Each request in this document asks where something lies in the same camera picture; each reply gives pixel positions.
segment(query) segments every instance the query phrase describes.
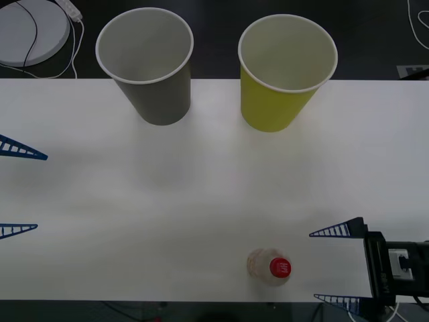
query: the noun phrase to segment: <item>black floor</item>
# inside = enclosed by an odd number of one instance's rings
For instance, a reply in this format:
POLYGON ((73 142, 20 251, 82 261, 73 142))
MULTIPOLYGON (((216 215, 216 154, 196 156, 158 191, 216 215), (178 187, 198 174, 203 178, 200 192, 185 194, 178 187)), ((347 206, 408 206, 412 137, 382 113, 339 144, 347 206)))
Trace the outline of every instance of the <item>black floor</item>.
MULTIPOLYGON (((10 3, 0 0, 0 6, 10 3)), ((239 78, 237 45, 244 29, 256 19, 276 13, 307 17, 324 27, 339 50, 334 79, 399 78, 397 66, 429 65, 429 50, 414 39, 407 0, 74 0, 83 14, 85 35, 76 57, 79 78, 106 78, 95 58, 95 41, 116 15, 137 7, 161 7, 181 15, 194 33, 192 78, 239 78)), ((429 30, 418 20, 427 0, 410 0, 416 32, 429 46, 429 30)), ((429 14, 422 15, 429 24, 429 14)), ((76 25, 80 35, 80 25, 76 25)), ((51 59, 27 70, 38 76, 59 74, 68 64, 72 37, 51 59)), ((26 77, 0 67, 0 78, 26 77)), ((63 77, 72 78, 71 70, 63 77)))
MULTIPOLYGON (((158 322, 311 322, 318 303, 159 303, 109 302, 139 321, 158 322)), ((314 322, 350 321, 347 314, 324 305, 314 322)), ((398 312, 409 322, 427 322, 429 313, 413 304, 398 312)), ((132 322, 101 302, 92 301, 0 301, 0 320, 6 322, 132 322)), ((392 322, 400 322, 395 317, 392 322)))

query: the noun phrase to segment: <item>yellow paper cup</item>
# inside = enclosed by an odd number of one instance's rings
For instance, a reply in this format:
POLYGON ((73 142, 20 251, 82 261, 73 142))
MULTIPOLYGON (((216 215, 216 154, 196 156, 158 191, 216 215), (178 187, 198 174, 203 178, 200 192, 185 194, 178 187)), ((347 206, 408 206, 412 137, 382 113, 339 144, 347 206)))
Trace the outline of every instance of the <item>yellow paper cup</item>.
POLYGON ((334 40, 297 15, 270 15, 252 23, 239 42, 241 113, 259 131, 287 127, 338 62, 334 40))

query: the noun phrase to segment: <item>white round device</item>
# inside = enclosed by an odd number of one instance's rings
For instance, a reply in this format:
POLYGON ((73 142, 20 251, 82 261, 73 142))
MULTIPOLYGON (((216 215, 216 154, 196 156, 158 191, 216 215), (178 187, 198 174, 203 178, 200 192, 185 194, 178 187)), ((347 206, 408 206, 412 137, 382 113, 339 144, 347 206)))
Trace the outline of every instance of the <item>white round device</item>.
MULTIPOLYGON (((38 37, 28 55, 26 66, 38 64, 53 56, 66 43, 70 24, 57 4, 46 0, 21 0, 38 25, 38 37)), ((0 9, 0 63, 22 67, 33 44, 36 27, 21 6, 11 3, 0 9)))

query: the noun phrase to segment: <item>cup rim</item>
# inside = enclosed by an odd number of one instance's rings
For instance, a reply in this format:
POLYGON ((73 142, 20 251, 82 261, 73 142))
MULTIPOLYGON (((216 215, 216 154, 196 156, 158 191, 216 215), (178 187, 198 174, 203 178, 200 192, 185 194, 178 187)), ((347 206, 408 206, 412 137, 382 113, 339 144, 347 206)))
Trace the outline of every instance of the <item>cup rim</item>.
POLYGON ((264 87, 267 87, 269 89, 272 89, 273 91, 276 92, 281 92, 281 93, 291 93, 291 94, 298 94, 298 93, 306 93, 306 92, 310 92, 313 91, 315 89, 318 89, 320 86, 322 86, 324 83, 326 83, 334 74, 335 70, 336 70, 336 66, 338 64, 338 50, 335 46, 334 40, 333 38, 330 36, 330 34, 323 29, 320 25, 318 25, 317 23, 315 23, 314 21, 311 21, 307 18, 304 17, 300 17, 299 15, 288 15, 288 14, 278 14, 278 15, 268 15, 266 17, 262 17, 261 19, 258 19, 256 21, 254 21, 251 25, 249 25, 249 27, 247 27, 245 29, 245 31, 241 34, 240 37, 240 41, 239 41, 239 47, 238 47, 238 53, 239 53, 239 60, 240 60, 240 64, 241 66, 244 68, 245 72, 257 83, 261 84, 264 87), (246 36, 246 34, 249 32, 249 30, 251 28, 253 28, 255 25, 263 22, 264 20, 268 20, 268 19, 273 19, 274 17, 293 17, 293 18, 297 18, 299 20, 303 20, 307 23, 312 24, 313 26, 315 26, 317 29, 319 29, 322 33, 324 33, 326 36, 328 36, 328 39, 330 40, 330 43, 332 45, 332 47, 334 48, 334 64, 332 65, 332 70, 330 71, 330 73, 328 74, 328 76, 322 80, 320 83, 318 83, 317 85, 308 87, 306 89, 281 89, 279 87, 275 87, 272 85, 269 85, 265 82, 263 82, 262 80, 259 80, 246 66, 246 64, 243 61, 243 57, 241 55, 241 44, 243 43, 243 39, 246 36))
POLYGON ((137 9, 132 9, 126 12, 121 13, 120 15, 117 15, 116 17, 114 17, 111 21, 109 21, 107 23, 107 25, 105 25, 103 27, 103 29, 101 30, 99 36, 97 37, 97 42, 95 43, 95 56, 97 57, 97 62, 99 63, 101 69, 103 69, 103 71, 108 74, 111 78, 115 79, 116 81, 120 81, 122 83, 126 83, 126 84, 132 84, 132 85, 146 85, 146 84, 154 84, 154 83, 158 83, 160 81, 163 81, 164 79, 170 78, 171 76, 175 75, 177 72, 179 72, 189 61, 189 58, 192 55, 192 51, 194 50, 194 34, 192 33, 192 30, 190 29, 190 26, 188 25, 188 23, 182 18, 180 17, 178 14, 171 12, 169 10, 165 10, 165 9, 161 9, 161 8, 155 8, 155 7, 144 7, 144 8, 137 8, 137 9), (184 59, 184 61, 181 63, 181 65, 176 68, 175 70, 173 70, 172 72, 168 73, 167 75, 164 75, 163 77, 159 77, 159 78, 155 78, 155 79, 151 79, 151 80, 128 80, 125 78, 121 78, 119 76, 116 76, 115 74, 113 74, 112 72, 110 72, 102 63, 101 59, 100 59, 100 55, 99 55, 99 45, 100 45, 100 40, 103 36, 103 34, 106 32, 107 28, 116 20, 123 18, 125 15, 129 15, 130 13, 133 13, 134 11, 162 11, 165 12, 169 15, 174 16, 175 18, 179 19, 186 27, 186 29, 189 32, 189 36, 190 36, 190 46, 189 46, 189 53, 186 56, 186 58, 184 59))

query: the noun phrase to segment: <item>red bottle cap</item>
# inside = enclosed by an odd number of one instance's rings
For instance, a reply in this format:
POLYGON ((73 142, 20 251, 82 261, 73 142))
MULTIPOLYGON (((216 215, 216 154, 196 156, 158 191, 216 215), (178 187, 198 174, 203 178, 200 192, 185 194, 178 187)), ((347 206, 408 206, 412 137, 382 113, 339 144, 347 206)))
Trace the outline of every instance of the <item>red bottle cap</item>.
POLYGON ((277 257, 269 263, 269 270, 275 277, 286 278, 292 272, 292 267, 287 259, 277 257))

